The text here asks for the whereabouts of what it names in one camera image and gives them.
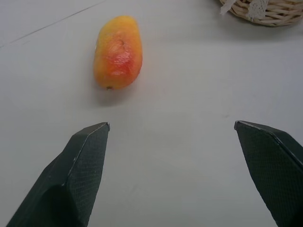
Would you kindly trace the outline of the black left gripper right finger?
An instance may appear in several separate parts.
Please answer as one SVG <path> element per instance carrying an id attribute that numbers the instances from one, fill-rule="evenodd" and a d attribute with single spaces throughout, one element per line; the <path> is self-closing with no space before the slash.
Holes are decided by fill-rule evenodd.
<path id="1" fill-rule="evenodd" d="M 287 132 L 236 121 L 250 176 L 279 227 L 303 225 L 303 148 Z"/>

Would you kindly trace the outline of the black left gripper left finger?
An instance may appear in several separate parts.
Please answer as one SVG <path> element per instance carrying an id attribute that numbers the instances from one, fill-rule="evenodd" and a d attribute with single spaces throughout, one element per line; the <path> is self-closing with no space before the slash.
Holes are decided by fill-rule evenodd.
<path id="1" fill-rule="evenodd" d="M 86 227 L 99 190 L 110 125 L 75 133 L 42 171 L 9 227 Z"/>

